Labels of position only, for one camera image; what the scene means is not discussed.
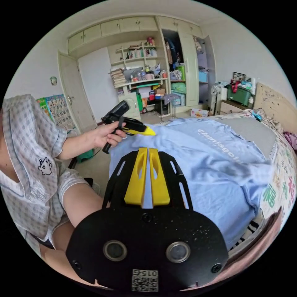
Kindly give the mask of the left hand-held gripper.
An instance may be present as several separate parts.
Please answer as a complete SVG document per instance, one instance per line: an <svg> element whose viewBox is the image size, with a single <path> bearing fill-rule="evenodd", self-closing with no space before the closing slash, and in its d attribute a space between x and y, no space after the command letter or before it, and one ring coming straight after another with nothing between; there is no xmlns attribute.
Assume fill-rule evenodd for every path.
<svg viewBox="0 0 297 297"><path fill-rule="evenodd" d="M150 127L144 125L142 122L127 117L103 117L101 118L101 124L111 124L118 122L118 127L112 132L116 134L117 130L124 131L129 136L155 136L156 133Z"/></svg>

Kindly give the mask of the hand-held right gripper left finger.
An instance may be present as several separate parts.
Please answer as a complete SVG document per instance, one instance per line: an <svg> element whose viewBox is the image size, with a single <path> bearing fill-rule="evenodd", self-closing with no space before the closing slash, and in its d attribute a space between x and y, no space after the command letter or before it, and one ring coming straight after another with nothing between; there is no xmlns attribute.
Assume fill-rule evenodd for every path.
<svg viewBox="0 0 297 297"><path fill-rule="evenodd" d="M145 193L147 148L139 148L134 161L130 181L126 190L124 201L128 205L142 207Z"/></svg>

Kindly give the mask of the person's left hand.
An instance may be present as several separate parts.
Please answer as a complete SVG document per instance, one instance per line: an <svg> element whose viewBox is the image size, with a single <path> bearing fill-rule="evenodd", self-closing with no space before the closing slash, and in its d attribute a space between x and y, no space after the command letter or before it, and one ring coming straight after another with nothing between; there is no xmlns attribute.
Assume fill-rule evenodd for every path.
<svg viewBox="0 0 297 297"><path fill-rule="evenodd" d="M103 124L95 129L93 148L103 148L106 144L111 147L117 146L123 139L126 139L126 133L118 129L118 121L111 124Z"/></svg>

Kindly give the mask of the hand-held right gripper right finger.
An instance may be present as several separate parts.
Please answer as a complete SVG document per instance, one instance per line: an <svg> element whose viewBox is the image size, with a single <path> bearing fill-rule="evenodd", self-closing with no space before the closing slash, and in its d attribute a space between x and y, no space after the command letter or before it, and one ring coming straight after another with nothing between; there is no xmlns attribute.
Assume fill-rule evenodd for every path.
<svg viewBox="0 0 297 297"><path fill-rule="evenodd" d="M153 207L168 206L170 203L170 196L167 189L161 159L159 157L159 152L155 148L149 148L148 154L152 205Z"/></svg>

